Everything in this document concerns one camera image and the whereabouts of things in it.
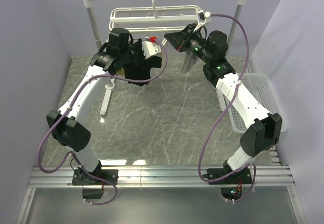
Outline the white clip hanger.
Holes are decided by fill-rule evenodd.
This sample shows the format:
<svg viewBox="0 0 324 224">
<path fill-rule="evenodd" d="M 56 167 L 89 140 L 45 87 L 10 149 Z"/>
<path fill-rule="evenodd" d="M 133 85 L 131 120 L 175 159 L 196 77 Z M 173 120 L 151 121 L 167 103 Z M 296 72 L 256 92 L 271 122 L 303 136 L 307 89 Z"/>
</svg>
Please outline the white clip hanger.
<svg viewBox="0 0 324 224">
<path fill-rule="evenodd" d="M 150 7 L 121 7 L 110 14 L 109 30 L 114 28 L 127 29 L 131 34 L 178 32 L 187 24 L 198 22 L 196 5 L 157 6 L 152 0 Z"/>
</svg>

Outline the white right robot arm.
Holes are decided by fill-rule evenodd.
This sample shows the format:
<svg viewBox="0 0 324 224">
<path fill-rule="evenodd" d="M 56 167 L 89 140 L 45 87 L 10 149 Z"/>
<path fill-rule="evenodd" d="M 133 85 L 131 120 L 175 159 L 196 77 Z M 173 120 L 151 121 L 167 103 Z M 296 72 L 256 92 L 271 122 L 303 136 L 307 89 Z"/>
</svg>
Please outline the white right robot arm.
<svg viewBox="0 0 324 224">
<path fill-rule="evenodd" d="M 278 143 L 282 117 L 263 107 L 244 86 L 241 75 L 228 63 L 225 33 L 214 30 L 202 37 L 197 25 L 192 23 L 164 37 L 178 52 L 190 52 L 205 63 L 206 79 L 228 99 L 229 106 L 236 109 L 245 123 L 247 130 L 240 138 L 239 149 L 224 162 L 218 174 L 200 174 L 209 184 L 223 179 L 235 183 L 255 157 Z"/>
</svg>

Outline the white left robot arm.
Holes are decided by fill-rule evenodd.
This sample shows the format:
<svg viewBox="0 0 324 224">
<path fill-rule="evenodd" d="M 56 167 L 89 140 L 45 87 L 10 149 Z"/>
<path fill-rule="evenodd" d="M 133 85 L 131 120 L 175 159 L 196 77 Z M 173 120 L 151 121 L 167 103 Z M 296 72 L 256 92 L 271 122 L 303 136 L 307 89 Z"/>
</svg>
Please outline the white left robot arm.
<svg viewBox="0 0 324 224">
<path fill-rule="evenodd" d="M 95 185 L 107 179 L 100 160 L 89 146 L 91 133 L 84 127 L 86 116 L 100 90 L 116 79 L 120 70 L 125 72 L 123 81 L 147 84 L 151 79 L 149 62 L 144 54 L 142 39 L 134 39 L 124 28 L 114 28 L 108 41 L 90 59 L 84 78 L 69 100 L 58 111 L 48 112 L 46 120 L 50 130 L 46 137 L 52 136 L 77 162 L 74 175 L 78 182 Z"/>
</svg>

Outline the black underwear beige waistband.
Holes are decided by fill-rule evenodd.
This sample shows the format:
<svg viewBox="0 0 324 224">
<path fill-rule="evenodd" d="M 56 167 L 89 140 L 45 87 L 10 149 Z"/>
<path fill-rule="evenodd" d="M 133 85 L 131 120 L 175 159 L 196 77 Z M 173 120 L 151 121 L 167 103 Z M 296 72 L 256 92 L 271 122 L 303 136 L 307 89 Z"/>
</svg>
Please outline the black underwear beige waistband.
<svg viewBox="0 0 324 224">
<path fill-rule="evenodd" d="M 160 68 L 162 64 L 162 58 L 153 56 L 148 59 L 144 59 L 138 64 L 127 63 L 123 65 L 125 72 L 125 78 L 131 80 L 148 80 L 151 79 L 150 70 L 152 68 Z"/>
</svg>

